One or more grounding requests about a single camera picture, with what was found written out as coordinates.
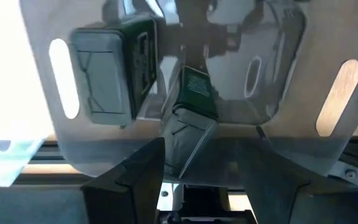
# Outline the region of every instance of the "packaging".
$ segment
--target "packaging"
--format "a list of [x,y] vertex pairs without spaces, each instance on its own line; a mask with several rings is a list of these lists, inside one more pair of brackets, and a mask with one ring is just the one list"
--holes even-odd
[[70,52],[82,105],[97,124],[132,123],[157,77],[157,27],[150,16],[76,29]]
[[162,135],[168,173],[182,177],[218,127],[208,74],[181,68],[163,107]]

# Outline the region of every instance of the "screw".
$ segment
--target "screw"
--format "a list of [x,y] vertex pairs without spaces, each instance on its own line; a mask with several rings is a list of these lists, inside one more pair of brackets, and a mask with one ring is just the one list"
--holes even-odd
[[161,192],[161,196],[163,196],[163,197],[168,196],[168,192],[167,192],[167,191],[165,191],[165,190],[164,190],[164,191],[162,191],[162,192]]
[[352,169],[348,169],[345,171],[345,175],[348,178],[355,178],[357,176],[357,172]]

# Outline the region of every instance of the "bolt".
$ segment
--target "bolt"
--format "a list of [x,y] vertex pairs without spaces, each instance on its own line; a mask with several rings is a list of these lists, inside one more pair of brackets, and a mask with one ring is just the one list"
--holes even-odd
[[345,175],[348,178],[355,178],[357,176],[357,172],[352,169],[348,169],[345,171]]
[[161,192],[161,196],[163,196],[163,197],[168,196],[168,192],[167,192],[167,191],[165,191],[165,190],[164,190],[164,191],[162,191],[162,192]]

